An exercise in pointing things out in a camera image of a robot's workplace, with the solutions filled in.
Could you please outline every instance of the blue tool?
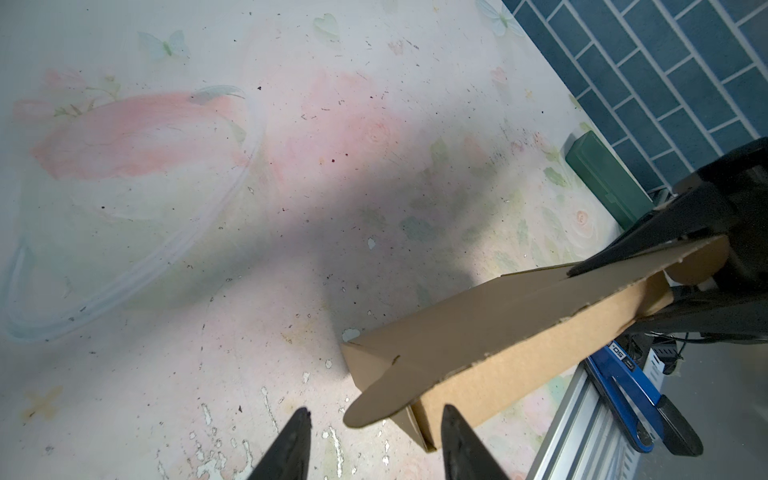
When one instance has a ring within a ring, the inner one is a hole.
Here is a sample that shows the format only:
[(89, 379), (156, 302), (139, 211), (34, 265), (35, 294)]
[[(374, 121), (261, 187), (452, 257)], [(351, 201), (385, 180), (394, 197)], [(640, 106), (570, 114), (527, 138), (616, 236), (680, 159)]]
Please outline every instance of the blue tool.
[(641, 368), (616, 342), (611, 342), (587, 357), (584, 367), (632, 448), (640, 453), (648, 453), (653, 450), (654, 443), (622, 389), (671, 454), (690, 457), (701, 455), (703, 446), (693, 427), (677, 407), (656, 390)]

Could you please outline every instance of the brown cardboard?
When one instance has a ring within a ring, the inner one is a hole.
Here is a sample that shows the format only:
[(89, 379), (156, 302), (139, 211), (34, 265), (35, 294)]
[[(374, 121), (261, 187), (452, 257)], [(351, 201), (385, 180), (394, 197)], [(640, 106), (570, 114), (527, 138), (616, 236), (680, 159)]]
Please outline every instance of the brown cardboard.
[(674, 243), (573, 278), (569, 265), (501, 276), (344, 343), (362, 390), (344, 422), (391, 417), (426, 450), (439, 448), (446, 403), (470, 425), (484, 422), (669, 304), (662, 270), (697, 251), (687, 263), (698, 279), (722, 266), (727, 238)]

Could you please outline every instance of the blue tile wall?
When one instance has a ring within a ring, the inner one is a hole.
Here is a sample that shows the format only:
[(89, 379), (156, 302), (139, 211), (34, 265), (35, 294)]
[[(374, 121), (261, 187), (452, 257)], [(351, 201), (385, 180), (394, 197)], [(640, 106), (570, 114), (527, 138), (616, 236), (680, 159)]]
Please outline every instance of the blue tile wall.
[(610, 106), (618, 104), (629, 97), (629, 90), (624, 82), (616, 75), (613, 68), (605, 61), (598, 48), (592, 45), (578, 59), (584, 73), (592, 80), (594, 86), (603, 94)]
[(664, 140), (664, 136), (656, 128), (656, 125), (648, 118), (640, 104), (634, 98), (616, 109), (616, 114), (627, 125), (640, 147), (649, 157), (669, 150), (670, 145)]
[(744, 128), (740, 121), (735, 121), (718, 131), (712, 132), (712, 137), (723, 151), (731, 151), (752, 141), (752, 135), (746, 131), (746, 128)]
[(660, 123), (693, 168), (702, 168), (717, 159), (717, 152), (707, 142), (685, 110), (674, 112)]
[(669, 70), (690, 53), (651, 0), (640, 0), (624, 19), (661, 70)]
[(618, 156), (645, 190), (653, 190), (662, 184), (659, 176), (650, 168), (643, 154), (640, 153), (631, 141), (625, 140), (621, 142), (614, 147), (614, 150), (616, 150)]
[(734, 22), (738, 22), (749, 13), (754, 12), (765, 0), (720, 0), (726, 12)]
[(644, 189), (768, 136), (768, 0), (503, 1)]
[(597, 94), (588, 91), (579, 100), (584, 111), (590, 116), (595, 125), (612, 144), (627, 136), (627, 132), (619, 125), (610, 111), (605, 107)]
[(768, 135), (768, 81), (757, 68), (729, 81), (725, 88), (760, 135)]
[(654, 160), (656, 168), (659, 169), (664, 178), (671, 184), (675, 184), (690, 175), (688, 167), (675, 152), (670, 152)]
[(693, 58), (671, 72), (669, 79), (704, 127), (715, 128), (735, 115)]
[(680, 105), (641, 52), (632, 55), (619, 69), (657, 118)]
[(620, 61), (637, 47), (603, 2), (571, 0), (571, 4), (614, 61)]
[(755, 47), (757, 54), (768, 62), (768, 8), (747, 20), (741, 26), (741, 31), (747, 40)]
[(552, 15), (549, 25), (573, 55), (578, 55), (589, 43), (589, 35), (567, 8), (561, 8)]
[(677, 23), (720, 80), (751, 63), (709, 2), (699, 2)]

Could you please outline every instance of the tile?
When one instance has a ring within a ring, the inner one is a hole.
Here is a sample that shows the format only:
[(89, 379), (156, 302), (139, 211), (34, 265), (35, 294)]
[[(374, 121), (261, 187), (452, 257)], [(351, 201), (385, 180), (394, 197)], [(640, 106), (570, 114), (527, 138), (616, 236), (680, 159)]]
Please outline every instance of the tile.
[(656, 117), (679, 105), (642, 52), (636, 53), (624, 62), (619, 70)]
[(691, 58), (668, 77), (707, 130), (735, 115), (695, 59)]
[(563, 41), (568, 50), (576, 55), (589, 43), (589, 35), (576, 22), (576, 19), (567, 8), (561, 8), (549, 20), (549, 26)]
[(502, 0), (502, 3), (504, 3), (504, 6), (507, 7), (510, 12), (514, 12), (522, 1), (523, 0)]
[(768, 136), (768, 81), (760, 71), (752, 68), (726, 83), (725, 88), (757, 133)]
[(624, 19), (662, 71), (669, 70), (690, 53), (651, 0), (640, 0)]
[(670, 145), (664, 140), (656, 125), (648, 118), (637, 100), (630, 100), (616, 110), (616, 115), (634, 135), (648, 157), (667, 150)]
[(741, 147), (754, 140), (752, 135), (750, 135), (750, 132), (746, 131), (746, 128), (744, 128), (744, 125), (740, 121), (712, 132), (712, 138), (714, 138), (717, 144), (720, 145), (720, 148), (723, 149), (723, 153), (725, 154), (734, 148)]
[(554, 12), (558, 7), (560, 0), (531, 0), (531, 3), (536, 5), (539, 13), (541, 13), (544, 18), (547, 18), (549, 14)]
[(702, 168), (717, 159), (717, 152), (707, 142), (685, 110), (680, 109), (659, 123), (688, 159), (691, 167)]
[(688, 167), (685, 166), (675, 152), (670, 152), (663, 157), (657, 158), (654, 160), (654, 164), (671, 185), (675, 185), (677, 182), (690, 175)]
[(586, 90), (589, 86), (584, 77), (581, 76), (578, 69), (571, 63), (571, 59), (563, 52), (560, 45), (555, 41), (554, 37), (549, 33), (549, 30), (545, 27), (541, 20), (538, 19), (536, 13), (531, 9), (529, 4), (525, 4), (520, 7), (518, 14), (515, 16), (520, 22), (520, 25), (525, 29), (525, 33), (536, 44), (536, 47), (547, 59), (554, 71), (560, 75), (560, 79), (568, 87), (573, 95), (578, 95), (582, 91)]
[(614, 61), (629, 55), (636, 45), (602, 1), (571, 0), (579, 16)]
[(752, 63), (709, 2), (699, 3), (677, 23), (720, 80)]
[(644, 190), (651, 190), (663, 183), (631, 141), (625, 140), (621, 142), (614, 147), (614, 150), (616, 150), (616, 154), (624, 162), (624, 165), (627, 165), (629, 171), (637, 178), (637, 181)]
[(611, 0), (611, 3), (614, 4), (616, 9), (621, 12), (626, 7), (629, 6), (630, 3), (632, 3), (633, 0)]
[(578, 59), (579, 65), (592, 80), (594, 86), (603, 94), (611, 106), (629, 97), (630, 93), (624, 82), (616, 75), (611, 66), (605, 61), (598, 48), (592, 45)]
[(766, 0), (720, 0), (720, 4), (728, 12), (728, 15), (734, 22), (738, 22), (751, 13), (755, 8), (761, 6)]
[(768, 8), (741, 25), (741, 31), (763, 62), (768, 64)]
[(610, 111), (603, 105), (603, 102), (600, 101), (600, 98), (598, 98), (592, 90), (579, 98), (578, 102), (581, 104), (584, 111), (587, 112), (589, 118), (591, 118), (594, 124), (598, 126), (600, 132), (602, 132), (609, 144), (617, 142), (627, 135), (624, 133), (624, 129), (621, 125), (619, 125), (613, 115), (611, 115)]
[(688, 5), (694, 3), (694, 0), (661, 0), (661, 3), (667, 7), (667, 10), (669, 10), (669, 13), (671, 13), (672, 16), (675, 16), (682, 12)]

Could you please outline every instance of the green plastic box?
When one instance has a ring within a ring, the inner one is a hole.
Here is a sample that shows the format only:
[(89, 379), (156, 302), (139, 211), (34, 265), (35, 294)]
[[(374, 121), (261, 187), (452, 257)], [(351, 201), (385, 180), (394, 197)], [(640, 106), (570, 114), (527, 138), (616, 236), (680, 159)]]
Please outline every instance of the green plastic box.
[(654, 205), (593, 131), (576, 140), (565, 161), (592, 190), (623, 229), (628, 229)]

